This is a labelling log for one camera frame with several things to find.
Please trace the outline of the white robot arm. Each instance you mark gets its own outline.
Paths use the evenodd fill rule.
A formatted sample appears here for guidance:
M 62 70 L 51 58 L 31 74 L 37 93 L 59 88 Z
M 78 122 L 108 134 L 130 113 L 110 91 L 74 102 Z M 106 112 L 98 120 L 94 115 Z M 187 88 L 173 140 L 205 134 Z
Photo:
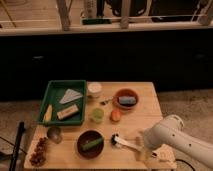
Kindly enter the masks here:
M 184 133 L 183 127 L 184 122 L 178 115 L 169 115 L 140 131 L 143 146 L 154 151 L 166 144 L 213 169 L 213 144 Z

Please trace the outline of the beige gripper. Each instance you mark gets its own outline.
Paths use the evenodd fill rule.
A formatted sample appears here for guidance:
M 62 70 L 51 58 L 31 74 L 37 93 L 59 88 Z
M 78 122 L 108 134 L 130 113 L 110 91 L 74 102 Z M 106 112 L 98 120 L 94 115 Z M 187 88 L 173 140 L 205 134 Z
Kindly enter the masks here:
M 136 153 L 136 160 L 140 162 L 147 162 L 151 156 L 152 152 L 144 146 L 143 139 L 141 137 L 136 138 L 136 145 L 139 151 Z

